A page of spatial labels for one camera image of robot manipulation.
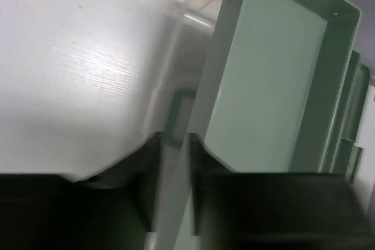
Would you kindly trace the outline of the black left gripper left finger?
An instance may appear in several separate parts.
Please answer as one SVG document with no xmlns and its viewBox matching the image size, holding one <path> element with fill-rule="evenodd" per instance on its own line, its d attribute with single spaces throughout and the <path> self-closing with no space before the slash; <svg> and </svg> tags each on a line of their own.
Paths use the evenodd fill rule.
<svg viewBox="0 0 375 250">
<path fill-rule="evenodd" d="M 162 133 L 88 179 L 1 174 L 2 249 L 144 249 L 152 231 Z"/>
</svg>

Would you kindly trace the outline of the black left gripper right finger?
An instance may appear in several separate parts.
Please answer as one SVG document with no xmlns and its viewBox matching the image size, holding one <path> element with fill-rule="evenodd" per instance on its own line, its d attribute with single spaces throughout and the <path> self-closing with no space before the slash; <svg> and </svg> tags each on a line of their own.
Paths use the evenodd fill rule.
<svg viewBox="0 0 375 250">
<path fill-rule="evenodd" d="M 371 249 L 342 176 L 236 172 L 189 135 L 193 233 L 202 249 Z"/>
</svg>

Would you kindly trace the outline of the green toolbox with clear lid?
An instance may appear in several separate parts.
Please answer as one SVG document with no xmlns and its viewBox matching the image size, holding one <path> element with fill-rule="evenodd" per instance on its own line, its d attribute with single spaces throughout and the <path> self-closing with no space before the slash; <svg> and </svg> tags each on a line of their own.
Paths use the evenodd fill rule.
<svg viewBox="0 0 375 250">
<path fill-rule="evenodd" d="M 361 15 L 348 0 L 222 0 L 197 89 L 172 99 L 155 249 L 199 247 L 190 133 L 236 172 L 336 171 Z"/>
</svg>

